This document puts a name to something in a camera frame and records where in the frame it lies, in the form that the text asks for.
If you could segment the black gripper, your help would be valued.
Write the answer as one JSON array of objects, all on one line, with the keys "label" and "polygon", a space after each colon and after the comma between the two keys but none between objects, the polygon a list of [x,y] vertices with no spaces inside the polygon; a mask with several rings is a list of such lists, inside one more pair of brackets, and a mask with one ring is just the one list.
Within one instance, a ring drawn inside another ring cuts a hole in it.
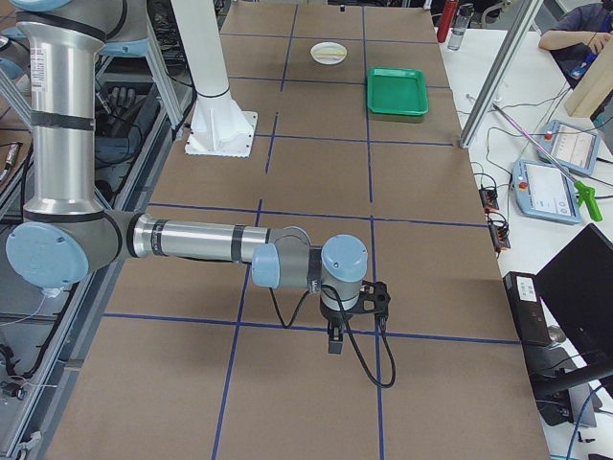
[{"label": "black gripper", "polygon": [[329,308],[323,301],[320,302],[320,312],[327,319],[327,334],[328,334],[328,353],[331,355],[340,355],[343,350],[343,331],[345,331],[345,323],[349,321],[354,314],[357,314],[356,307],[345,310],[345,318],[343,318],[340,310]]}]

